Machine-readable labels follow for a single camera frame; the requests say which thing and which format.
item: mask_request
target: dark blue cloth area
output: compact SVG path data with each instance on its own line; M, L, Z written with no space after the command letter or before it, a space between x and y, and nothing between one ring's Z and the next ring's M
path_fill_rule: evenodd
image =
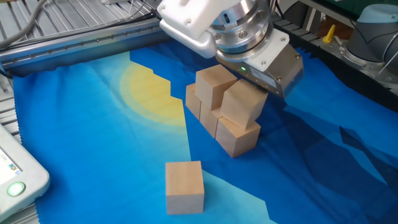
M185 109L192 160L264 200L277 223L398 223L397 131L389 125L398 115L300 53L305 78L286 101L269 95L257 120L262 127L257 147L236 159ZM178 84L172 82L172 95L181 99L195 72L216 64L176 42L135 50L131 60L166 79L179 78ZM373 113L381 116L369 120ZM371 126L351 122L358 117ZM356 130L363 136L369 130L365 141L377 147L367 146ZM374 130L383 134L372 138Z

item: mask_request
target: stacked wooden blocks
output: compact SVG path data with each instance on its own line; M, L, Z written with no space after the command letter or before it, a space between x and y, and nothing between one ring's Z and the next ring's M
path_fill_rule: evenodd
M187 86L186 106L231 156L254 148L261 127L256 123L267 92L216 65L197 72Z

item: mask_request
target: light blue cloth area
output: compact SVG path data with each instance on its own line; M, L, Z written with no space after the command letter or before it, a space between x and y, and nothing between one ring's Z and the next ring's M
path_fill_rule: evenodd
M130 60L170 80L178 99L217 64L176 42L16 77L23 145L52 178L40 222L398 223L398 114L299 52L304 79L285 101L268 96L256 148L235 159L186 107L187 132L121 99ZM202 163L205 212L167 216L164 164L189 160Z
M131 64L127 52L15 78L23 144L51 176L36 201L41 224L273 223L263 200L207 172L204 214L166 215L165 163L190 161L186 127L125 104Z

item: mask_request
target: white device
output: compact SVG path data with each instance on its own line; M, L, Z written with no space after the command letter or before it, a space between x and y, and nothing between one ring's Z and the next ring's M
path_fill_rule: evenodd
M304 76L289 35L273 28L266 0L163 0L160 27L205 58L286 98Z
M49 173L0 125L0 222L42 196Z

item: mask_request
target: cable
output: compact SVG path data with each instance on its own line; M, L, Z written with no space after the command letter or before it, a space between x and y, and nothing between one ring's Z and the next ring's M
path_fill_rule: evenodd
M383 61L386 59L387 51L388 51L388 49L390 48L391 44L395 41L395 39L397 38L397 36L398 36L398 32L397 32L394 36L392 36L390 42L388 43L386 49L384 50L383 58L382 58Z
M20 38L22 38L23 36L25 36L32 29L32 26L35 23L35 19L37 17L37 14L39 13L39 11L41 10L41 7L43 6L43 4L46 1L47 0L40 0L39 1L38 5L34 9L34 12L32 13L32 16L30 17L28 25L25 28L23 28L18 34L16 34L16 35L14 35L14 36L12 36L12 37L0 42L0 49L6 48L7 46L11 45L15 41L17 41ZM97 25L89 27L89 28L75 29L75 30L70 30L70 31L57 33L57 34L47 35L45 37L39 37L37 39L25 40L25 41L19 42L16 45L22 45L22 44L28 44L28 43L31 43L31 42L46 41L46 40L52 40L52 39L59 39L59 38L63 38L63 37L68 37L70 35L77 35L77 34L82 34L82 33L85 33L85 32L91 32L91 31L95 31L95 30L99 30L99 29L104 29L104 28L111 27L113 25L116 25L116 24L119 24L119 23L122 23L122 22L126 22L126 21L132 22L134 19L131 20L131 21L129 21L129 20L132 17L134 17L138 12L141 11L141 9L144 7L146 2L147 2L147 0L144 0L144 2L142 3L141 7L133 15L130 15L131 9L132 9L132 6L131 6L130 10L129 10L129 14L126 17L123 17L122 19L118 19L118 20L115 20L115 21L110 22L110 23L102 23L102 24L97 24Z
M285 16L284 16L284 13L282 12L282 10L280 9L280 6L279 6L279 3L278 3L278 0L275 0L275 6L276 6L276 8L278 9L278 11L279 11L279 13L280 13L280 16L283 18L283 19L285 19Z
M27 23L27 25L25 26L25 28L23 28L21 31L19 31L17 34L13 35L12 37L9 37L7 39L5 39L4 41L0 42L0 49L6 48L8 45L14 43L15 41L23 38L33 27L33 25L35 24L36 21L36 17L38 15L38 13L40 12L42 6L44 5L44 3L47 0L40 0L37 3L36 8L33 10L32 15L29 19L29 22Z
M379 37L382 37L382 36L385 36L385 35L395 34L396 32L398 32L398 30L395 30L394 32L390 32L390 33L387 33L387 34L380 34L380 35L377 35L377 36L373 37L373 38L370 39L369 41L367 41L366 38L365 38L365 36L364 36L364 35L362 34L362 32L356 27L356 25L353 23L353 21L352 21L352 20L349 20L349 21L350 21L350 23L354 26L354 28L359 32L359 34L361 35L362 39L365 41L365 44L366 44L366 45L370 44L370 43L371 43L372 41L374 41L374 39L376 39L376 38L379 38Z
M125 24L130 24L130 23L134 23L134 22L140 22L140 21L144 21L144 20L147 20L147 19L152 19L152 18L154 18L155 16L152 14L152 13L148 13L148 14L145 14L145 15L143 15L143 16L140 16L140 17L137 17L137 18L135 18L135 19L133 19L133 20L130 20L130 21L128 21L128 22L123 22L123 23L119 23L119 24L114 24L114 25L112 25L112 26L118 26L118 25L125 25ZM37 39L32 39L32 40L27 40L27 41L23 41L23 42L18 42L18 43L16 43L16 44L14 44L14 45L12 45L12 46L10 46L9 47L9 49L13 49L13 48L16 48L16 47L21 47L21 46L26 46L26 45L29 45L30 43L32 43L32 42L34 42L35 44L39 44L39 43L43 43L43 42L46 42L46 41L50 41L50 40L55 40L55 39L59 39L59 38L64 38L64 37L69 37L69 36L71 36L71 35L75 35L75 34L69 34L69 33L66 33L66 34L64 34L64 35L50 35L50 36L47 36L47 37L45 37L45 38L41 38L41 39L39 39L39 40L37 40Z

